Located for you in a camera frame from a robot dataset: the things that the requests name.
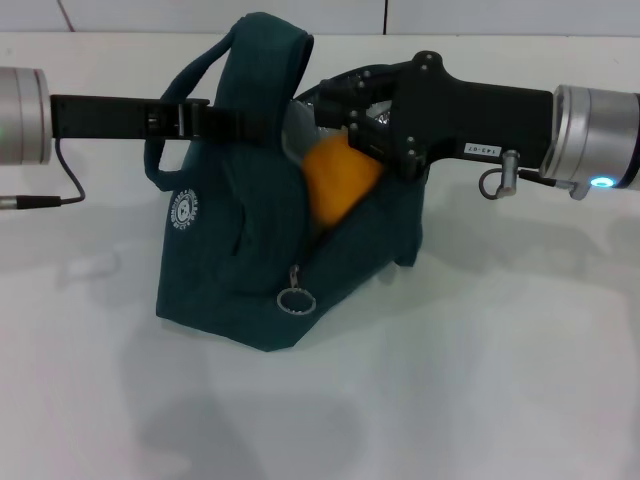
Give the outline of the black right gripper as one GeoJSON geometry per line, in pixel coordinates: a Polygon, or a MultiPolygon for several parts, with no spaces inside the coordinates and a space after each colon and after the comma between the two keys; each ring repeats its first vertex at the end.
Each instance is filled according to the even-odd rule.
{"type": "Polygon", "coordinates": [[[432,51],[322,80],[314,102],[317,126],[347,126],[351,148],[404,179],[443,159],[498,164],[507,150],[536,170],[550,147],[552,117],[551,92],[459,80],[432,51]],[[366,118],[385,101],[392,101],[392,139],[388,126],[366,118]]]}

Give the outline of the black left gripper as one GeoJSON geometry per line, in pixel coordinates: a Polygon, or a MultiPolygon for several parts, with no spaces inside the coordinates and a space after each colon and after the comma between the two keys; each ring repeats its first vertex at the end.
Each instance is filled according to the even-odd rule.
{"type": "Polygon", "coordinates": [[[282,126],[238,109],[204,100],[177,105],[155,99],[52,95],[55,139],[189,139],[217,144],[277,145],[282,126]]]}

